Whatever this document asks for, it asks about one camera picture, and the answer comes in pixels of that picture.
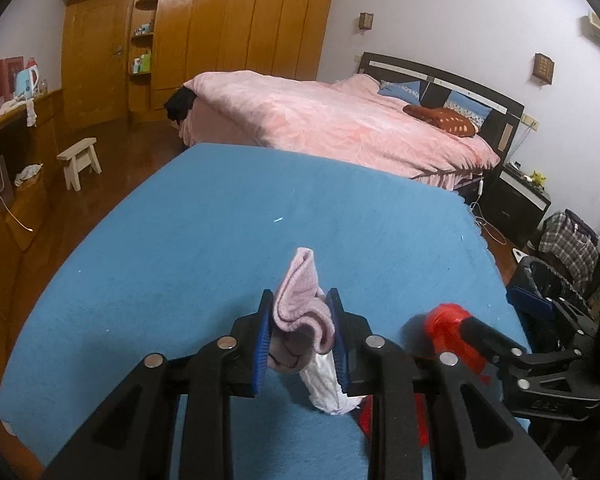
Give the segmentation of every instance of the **blue pillow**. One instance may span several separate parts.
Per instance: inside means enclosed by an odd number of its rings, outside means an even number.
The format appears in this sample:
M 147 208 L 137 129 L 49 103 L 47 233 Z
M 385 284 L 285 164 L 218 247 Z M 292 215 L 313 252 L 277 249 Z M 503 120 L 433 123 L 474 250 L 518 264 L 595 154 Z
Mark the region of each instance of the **blue pillow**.
M 410 105 L 419 105 L 419 81 L 410 83 L 380 83 L 379 95 L 397 97 Z
M 484 124 L 484 120 L 491 113 L 492 108 L 481 105 L 470 97 L 453 90 L 445 103 L 445 108 L 458 112 L 474 123 L 478 129 Z

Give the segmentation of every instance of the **brown pillow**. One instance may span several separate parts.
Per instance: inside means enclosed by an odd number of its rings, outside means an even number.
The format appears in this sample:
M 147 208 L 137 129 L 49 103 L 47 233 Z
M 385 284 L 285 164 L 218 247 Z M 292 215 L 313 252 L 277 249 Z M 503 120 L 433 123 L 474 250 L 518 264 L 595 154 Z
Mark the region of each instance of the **brown pillow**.
M 473 137 L 478 133 L 475 124 L 449 108 L 430 109 L 417 105 L 406 105 L 402 111 L 456 137 Z

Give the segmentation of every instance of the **black nightstand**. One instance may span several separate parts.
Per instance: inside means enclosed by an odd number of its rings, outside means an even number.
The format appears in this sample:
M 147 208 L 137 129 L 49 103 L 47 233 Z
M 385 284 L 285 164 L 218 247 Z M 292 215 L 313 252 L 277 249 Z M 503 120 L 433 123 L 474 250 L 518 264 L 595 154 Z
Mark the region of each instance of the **black nightstand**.
M 545 190 L 508 164 L 480 200 L 485 220 L 519 247 L 528 242 L 550 205 Z

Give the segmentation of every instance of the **wooden stool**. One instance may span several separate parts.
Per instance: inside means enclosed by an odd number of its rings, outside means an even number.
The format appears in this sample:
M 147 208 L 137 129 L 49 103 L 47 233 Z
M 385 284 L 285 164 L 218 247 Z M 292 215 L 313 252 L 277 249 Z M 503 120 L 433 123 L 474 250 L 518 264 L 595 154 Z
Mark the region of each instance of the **wooden stool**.
M 68 161 L 68 164 L 64 166 L 66 189 L 70 190 L 71 184 L 75 191 L 81 189 L 78 173 L 88 166 L 93 168 L 96 173 L 102 173 L 99 160 L 97 160 L 96 149 L 93 147 L 96 142 L 95 137 L 87 137 L 58 155 L 58 160 Z

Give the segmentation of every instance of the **blue table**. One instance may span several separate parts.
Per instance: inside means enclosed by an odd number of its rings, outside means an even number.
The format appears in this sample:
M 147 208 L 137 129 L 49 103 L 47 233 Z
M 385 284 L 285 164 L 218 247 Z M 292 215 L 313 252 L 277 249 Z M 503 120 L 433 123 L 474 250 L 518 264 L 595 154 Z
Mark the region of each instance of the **blue table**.
M 146 354 L 191 354 L 254 312 L 299 246 L 315 250 L 322 288 L 397 342 L 410 345 L 417 316 L 443 302 L 525 341 L 458 196 L 333 160 L 203 144 L 128 196 L 49 283 L 8 362 L 0 418 L 48 464 Z M 232 401 L 235 478 L 366 478 L 352 418 L 307 397 L 297 375 L 269 370 L 258 399 Z

